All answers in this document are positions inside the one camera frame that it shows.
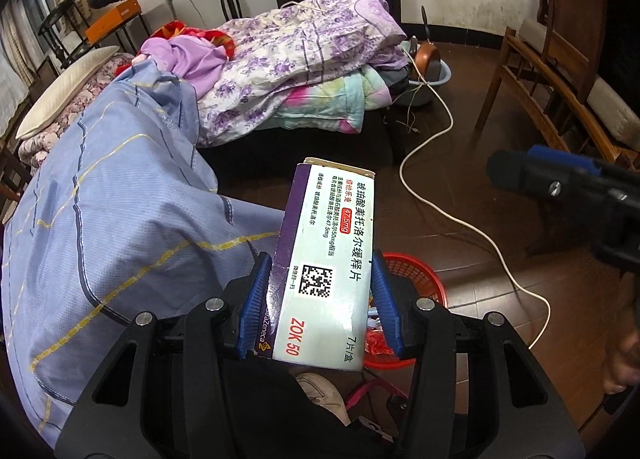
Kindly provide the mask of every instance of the qr code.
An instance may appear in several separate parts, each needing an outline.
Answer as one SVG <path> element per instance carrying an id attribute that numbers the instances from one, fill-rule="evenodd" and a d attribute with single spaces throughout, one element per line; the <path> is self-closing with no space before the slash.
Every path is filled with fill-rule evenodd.
<path id="1" fill-rule="evenodd" d="M 329 298 L 334 270 L 317 265 L 303 265 L 298 292 L 302 295 Z"/>

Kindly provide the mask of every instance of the orange box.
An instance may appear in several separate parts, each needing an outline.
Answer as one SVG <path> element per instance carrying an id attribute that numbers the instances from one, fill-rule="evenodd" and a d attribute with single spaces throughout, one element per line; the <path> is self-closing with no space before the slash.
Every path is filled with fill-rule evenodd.
<path id="1" fill-rule="evenodd" d="M 138 0 L 125 0 L 108 10 L 84 32 L 91 45 L 102 40 L 123 22 L 142 13 Z"/>

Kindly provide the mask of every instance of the light blue quilt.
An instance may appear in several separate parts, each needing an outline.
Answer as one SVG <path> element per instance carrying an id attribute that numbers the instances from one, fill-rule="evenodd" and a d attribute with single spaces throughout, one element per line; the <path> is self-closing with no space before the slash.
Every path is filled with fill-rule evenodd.
<path id="1" fill-rule="evenodd" d="M 10 366 L 52 446 L 137 313 L 186 313 L 273 254 L 282 212 L 217 194 L 199 127 L 193 87 L 133 66 L 62 135 L 5 227 Z"/>

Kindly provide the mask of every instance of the white pillow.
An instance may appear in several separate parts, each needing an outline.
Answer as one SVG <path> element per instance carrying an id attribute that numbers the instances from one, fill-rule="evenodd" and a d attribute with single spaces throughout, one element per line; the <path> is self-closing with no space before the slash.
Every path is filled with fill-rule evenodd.
<path id="1" fill-rule="evenodd" d="M 115 46 L 93 49 L 71 64 L 47 87 L 24 116 L 15 133 L 16 139 L 29 139 L 47 128 L 76 95 L 80 87 L 116 52 L 118 47 Z"/>

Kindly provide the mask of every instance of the purple floral quilt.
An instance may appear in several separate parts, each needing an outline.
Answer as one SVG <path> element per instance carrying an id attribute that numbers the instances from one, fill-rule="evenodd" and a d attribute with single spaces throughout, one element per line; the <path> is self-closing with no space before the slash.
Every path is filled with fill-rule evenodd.
<path id="1" fill-rule="evenodd" d="M 126 53 L 117 53 L 111 57 L 86 83 L 81 87 L 62 112 L 47 128 L 33 137 L 22 142 L 18 149 L 18 157 L 23 163 L 34 169 L 40 168 L 49 155 L 50 150 L 58 142 L 60 136 L 66 132 L 82 111 L 100 94 L 115 78 L 115 71 L 121 65 L 129 63 L 133 57 Z"/>
<path id="2" fill-rule="evenodd" d="M 296 87 L 400 56 L 405 36 L 383 0 L 305 0 L 219 28 L 236 57 L 198 102 L 200 146 L 223 144 L 273 116 Z"/>

